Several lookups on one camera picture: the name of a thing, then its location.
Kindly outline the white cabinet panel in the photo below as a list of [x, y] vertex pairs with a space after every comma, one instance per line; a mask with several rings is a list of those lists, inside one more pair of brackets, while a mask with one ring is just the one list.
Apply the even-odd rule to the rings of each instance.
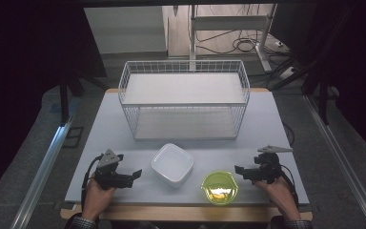
[[84, 11], [102, 54], [166, 50], [161, 7], [84, 8]]

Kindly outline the dark curtain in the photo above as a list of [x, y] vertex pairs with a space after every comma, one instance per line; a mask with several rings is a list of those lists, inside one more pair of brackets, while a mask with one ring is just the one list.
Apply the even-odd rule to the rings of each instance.
[[0, 0], [0, 178], [27, 137], [43, 94], [106, 71], [81, 6]]
[[311, 93], [319, 83], [335, 87], [337, 107], [366, 141], [366, 0], [282, 3], [271, 27], [301, 66], [316, 60], [335, 31], [333, 46], [308, 72], [303, 91]]

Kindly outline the white standing desk frame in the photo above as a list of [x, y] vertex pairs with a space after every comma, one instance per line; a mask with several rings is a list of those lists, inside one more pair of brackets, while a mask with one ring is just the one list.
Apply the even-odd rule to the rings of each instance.
[[195, 53], [195, 33], [197, 31], [262, 31], [261, 38], [255, 44], [255, 51], [260, 60], [265, 73], [273, 70], [264, 52], [265, 43], [269, 34], [276, 4], [272, 4], [267, 15], [250, 16], [196, 16], [194, 5], [191, 5], [190, 15], [190, 59], [196, 59]]

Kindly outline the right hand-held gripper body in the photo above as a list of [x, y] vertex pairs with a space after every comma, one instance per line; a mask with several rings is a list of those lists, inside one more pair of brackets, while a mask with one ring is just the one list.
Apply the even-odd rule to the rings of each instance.
[[290, 153], [292, 149], [277, 146], [265, 146], [258, 149], [259, 155], [254, 157], [254, 163], [259, 165], [260, 175], [255, 181], [265, 180], [272, 184], [279, 177], [289, 181], [288, 176], [283, 172], [278, 153]]

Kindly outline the aluminium rail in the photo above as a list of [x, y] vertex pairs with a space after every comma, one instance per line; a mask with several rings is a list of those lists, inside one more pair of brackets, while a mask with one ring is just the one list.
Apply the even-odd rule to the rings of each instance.
[[355, 170], [345, 156], [331, 128], [321, 119], [318, 113], [318, 105], [314, 102], [314, 98], [311, 95], [303, 95], [303, 99], [366, 218], [366, 188], [357, 177]]
[[57, 159], [66, 136], [71, 128], [76, 111], [80, 105], [79, 98], [73, 98], [68, 106], [69, 117], [61, 124], [51, 140], [49, 149], [47, 150], [43, 160], [34, 176], [25, 198], [20, 205], [18, 212], [10, 226], [10, 229], [27, 229], [32, 213], [37, 205], [47, 180], [50, 176], [54, 162]]

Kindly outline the person's left hand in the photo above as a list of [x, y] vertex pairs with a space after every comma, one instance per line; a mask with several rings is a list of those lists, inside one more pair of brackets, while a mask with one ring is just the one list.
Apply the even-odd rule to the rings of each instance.
[[101, 213], [112, 203], [114, 193], [115, 188], [104, 190], [92, 177], [87, 186], [82, 218], [96, 221]]

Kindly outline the white power strip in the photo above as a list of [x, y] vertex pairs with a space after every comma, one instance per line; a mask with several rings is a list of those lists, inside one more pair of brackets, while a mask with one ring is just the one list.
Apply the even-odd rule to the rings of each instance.
[[291, 76], [293, 73], [296, 72], [296, 68], [295, 67], [289, 67], [287, 70], [285, 70], [279, 77], [281, 79], [285, 79], [289, 76]]

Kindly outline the grey table mat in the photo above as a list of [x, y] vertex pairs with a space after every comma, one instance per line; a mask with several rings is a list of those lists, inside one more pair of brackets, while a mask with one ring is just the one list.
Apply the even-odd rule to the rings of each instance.
[[234, 205], [267, 204], [265, 195], [249, 180], [234, 172], [236, 165], [253, 168], [258, 150], [271, 145], [289, 148], [275, 99], [270, 92], [252, 93], [241, 128], [235, 139], [173, 140], [172, 143], [193, 157], [193, 170], [178, 188], [166, 184], [154, 172], [151, 160], [168, 140], [136, 140], [121, 109], [118, 94], [106, 93], [91, 128], [68, 192], [66, 202], [81, 199], [81, 185], [92, 160], [111, 149], [124, 156], [117, 171], [142, 172], [131, 188], [117, 190], [114, 201], [143, 205], [207, 206], [201, 184], [212, 171], [228, 171], [238, 185]]

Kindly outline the black metal stand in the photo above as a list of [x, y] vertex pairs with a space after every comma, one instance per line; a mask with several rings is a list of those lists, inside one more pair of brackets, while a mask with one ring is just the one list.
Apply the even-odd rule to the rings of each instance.
[[98, 79], [89, 76], [85, 73], [82, 73], [81, 71], [73, 71], [72, 73], [62, 73], [61, 76], [59, 77], [61, 126], [64, 126], [71, 118], [71, 109], [69, 108], [68, 91], [71, 91], [71, 93], [76, 97], [80, 97], [84, 94], [85, 90], [82, 86], [81, 79], [90, 82], [92, 85], [104, 91], [110, 88], [105, 83], [102, 83]]
[[328, 80], [323, 73], [310, 72], [306, 77], [301, 91], [303, 94], [313, 94], [318, 89], [318, 115], [325, 125], [328, 125], [327, 100], [328, 100]]

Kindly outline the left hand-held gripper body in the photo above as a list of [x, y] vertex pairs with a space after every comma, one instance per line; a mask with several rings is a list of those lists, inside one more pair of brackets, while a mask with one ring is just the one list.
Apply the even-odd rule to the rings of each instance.
[[108, 149], [100, 158], [94, 172], [94, 179], [104, 190], [122, 187], [122, 181], [116, 169], [123, 157]]

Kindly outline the white wire rack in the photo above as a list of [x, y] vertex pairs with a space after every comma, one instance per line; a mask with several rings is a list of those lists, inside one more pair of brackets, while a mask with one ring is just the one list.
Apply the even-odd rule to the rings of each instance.
[[129, 61], [118, 93], [136, 139], [235, 139], [250, 82], [240, 60]]

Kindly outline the black floor frame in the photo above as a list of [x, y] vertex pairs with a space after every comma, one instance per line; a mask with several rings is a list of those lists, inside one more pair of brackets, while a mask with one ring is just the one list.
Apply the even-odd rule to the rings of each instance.
[[74, 149], [79, 146], [83, 134], [83, 127], [72, 127], [69, 129], [62, 147], [65, 149]]

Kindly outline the person's right hand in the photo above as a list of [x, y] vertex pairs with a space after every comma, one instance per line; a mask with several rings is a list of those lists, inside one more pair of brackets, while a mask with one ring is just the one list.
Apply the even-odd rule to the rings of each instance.
[[254, 185], [266, 193], [286, 220], [301, 220], [290, 186], [283, 177], [278, 178], [271, 184], [264, 181], [255, 181]]

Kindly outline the white square bowl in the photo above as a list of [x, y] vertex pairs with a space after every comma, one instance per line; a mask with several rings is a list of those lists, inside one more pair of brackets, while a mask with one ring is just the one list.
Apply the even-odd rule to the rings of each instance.
[[162, 146], [151, 161], [151, 167], [158, 177], [173, 188], [183, 184], [193, 165], [193, 157], [172, 143]]

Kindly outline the green translucent bowl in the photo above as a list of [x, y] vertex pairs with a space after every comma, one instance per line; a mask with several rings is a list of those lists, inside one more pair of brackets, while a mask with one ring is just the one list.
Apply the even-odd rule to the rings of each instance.
[[238, 186], [233, 175], [228, 171], [209, 173], [201, 184], [206, 199], [213, 205], [230, 204], [236, 198]]

